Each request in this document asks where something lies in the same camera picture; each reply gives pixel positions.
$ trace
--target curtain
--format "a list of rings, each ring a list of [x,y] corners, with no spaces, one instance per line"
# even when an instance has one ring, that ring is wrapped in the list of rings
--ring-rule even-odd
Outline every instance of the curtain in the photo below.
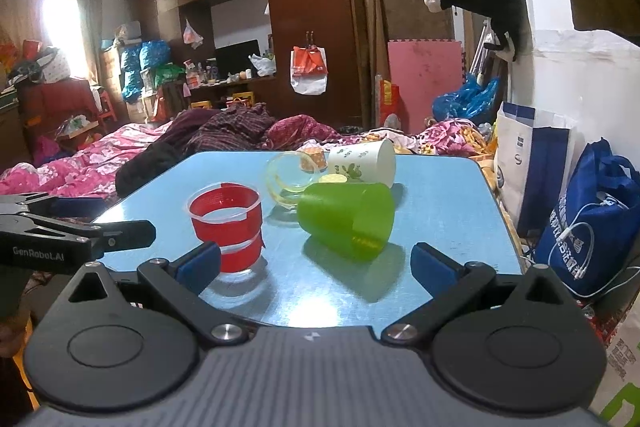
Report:
[[[48,46],[42,4],[45,0],[0,0],[0,38],[9,39],[20,51],[22,41],[34,39]]]
[[[78,0],[80,30],[84,42],[84,54],[89,70],[89,83],[99,84],[100,39],[102,38],[102,0]]]

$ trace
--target wardrobe door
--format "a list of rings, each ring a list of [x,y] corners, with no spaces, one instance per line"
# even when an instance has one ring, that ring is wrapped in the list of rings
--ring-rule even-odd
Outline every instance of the wardrobe door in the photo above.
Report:
[[[275,116],[303,113],[334,127],[361,125],[351,0],[269,1],[278,64],[277,86],[270,96]],[[305,46],[307,35],[326,51],[328,83],[317,96],[298,94],[290,85],[291,51]]]

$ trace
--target blue plastic bag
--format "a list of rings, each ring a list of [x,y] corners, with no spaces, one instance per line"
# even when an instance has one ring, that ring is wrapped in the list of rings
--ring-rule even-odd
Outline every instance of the blue plastic bag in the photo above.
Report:
[[[459,90],[443,94],[433,101],[433,117],[437,121],[466,118],[476,125],[484,123],[489,117],[487,112],[491,111],[494,105],[498,84],[498,78],[494,78],[482,90],[475,75],[468,73]]]
[[[122,99],[127,103],[134,103],[142,95],[142,76],[139,71],[126,71],[124,74],[124,88]]]
[[[590,298],[623,269],[639,229],[640,174],[602,139],[582,153],[534,259],[551,266],[578,297]]]
[[[120,69],[122,71],[140,71],[140,48],[142,44],[124,48],[120,57]]]
[[[157,68],[171,62],[171,49],[164,41],[143,42],[140,49],[140,69]]]

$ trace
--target blue tote bag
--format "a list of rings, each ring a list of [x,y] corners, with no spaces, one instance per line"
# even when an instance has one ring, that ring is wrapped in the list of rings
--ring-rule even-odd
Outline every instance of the blue tote bag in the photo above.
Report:
[[[536,247],[578,297],[591,298],[624,269],[640,229],[640,174],[605,139],[585,148]]]

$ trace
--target stool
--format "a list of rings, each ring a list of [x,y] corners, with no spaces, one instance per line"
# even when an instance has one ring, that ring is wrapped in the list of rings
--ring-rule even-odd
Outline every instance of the stool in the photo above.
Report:
[[[98,120],[100,120],[100,126],[104,129],[105,134],[107,134],[107,127],[105,126],[105,121],[108,118],[113,119],[113,123],[118,121],[116,117],[116,113],[113,110],[113,105],[111,105],[111,99],[109,98],[109,93],[105,89],[100,90],[100,103],[102,103],[102,111],[98,115]]]

